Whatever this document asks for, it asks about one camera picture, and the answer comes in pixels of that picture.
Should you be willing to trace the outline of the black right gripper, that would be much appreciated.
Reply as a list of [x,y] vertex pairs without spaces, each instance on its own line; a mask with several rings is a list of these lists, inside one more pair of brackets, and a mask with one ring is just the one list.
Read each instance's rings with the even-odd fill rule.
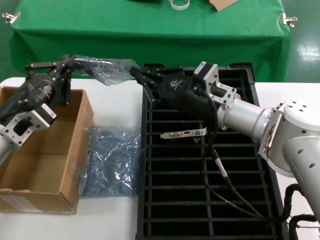
[[[169,107],[202,121],[218,119],[216,107],[200,84],[185,75],[182,66],[132,66],[129,73],[140,84],[152,104],[165,103]],[[151,79],[163,79],[158,88]]]

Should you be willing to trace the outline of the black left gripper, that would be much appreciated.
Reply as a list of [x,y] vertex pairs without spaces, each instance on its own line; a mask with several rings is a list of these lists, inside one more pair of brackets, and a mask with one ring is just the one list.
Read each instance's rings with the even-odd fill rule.
[[[59,61],[35,62],[26,65],[24,69],[29,76],[0,107],[0,122],[9,123],[17,114],[35,110],[42,104],[51,108],[68,105],[72,78],[69,67],[76,56],[73,54]],[[43,69],[49,69],[49,72],[32,74],[35,70]]]

